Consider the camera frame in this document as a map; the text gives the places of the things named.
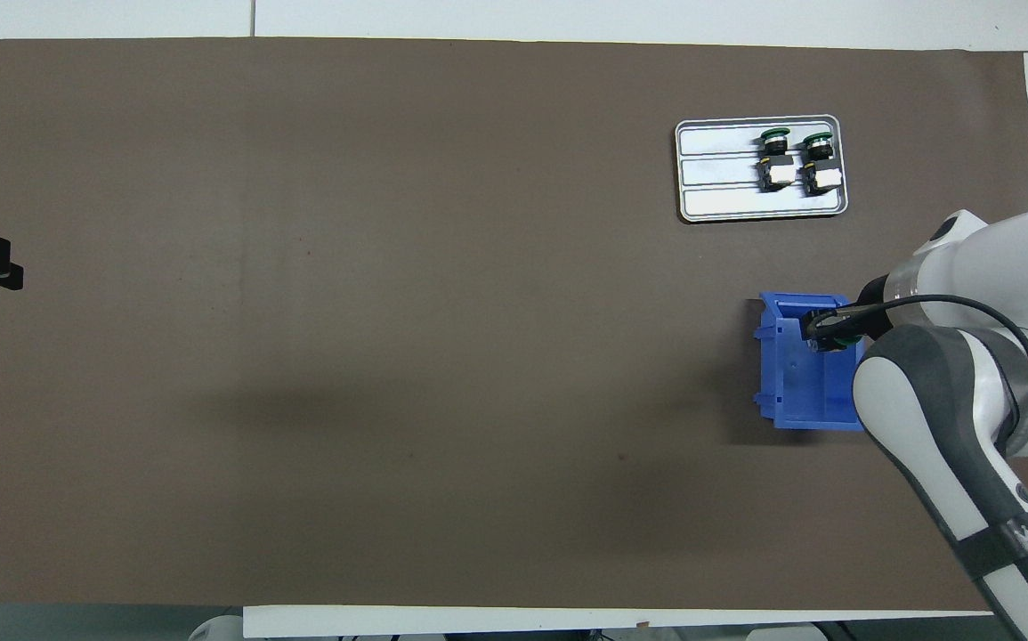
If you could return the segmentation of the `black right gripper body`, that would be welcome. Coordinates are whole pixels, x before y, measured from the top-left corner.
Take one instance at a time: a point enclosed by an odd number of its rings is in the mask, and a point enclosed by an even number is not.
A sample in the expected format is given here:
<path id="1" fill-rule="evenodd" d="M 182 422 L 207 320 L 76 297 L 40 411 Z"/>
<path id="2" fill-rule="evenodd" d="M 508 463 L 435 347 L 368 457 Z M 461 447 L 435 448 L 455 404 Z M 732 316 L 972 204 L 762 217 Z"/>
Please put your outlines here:
<path id="1" fill-rule="evenodd" d="M 854 307 L 864 307 L 862 312 L 858 312 L 854 317 L 856 329 L 862 336 L 871 341 L 877 341 L 889 331 L 889 317 L 886 310 L 871 310 L 875 305 L 883 304 L 885 300 L 885 287 L 888 279 L 887 273 L 864 285 L 858 299 L 853 304 Z"/>

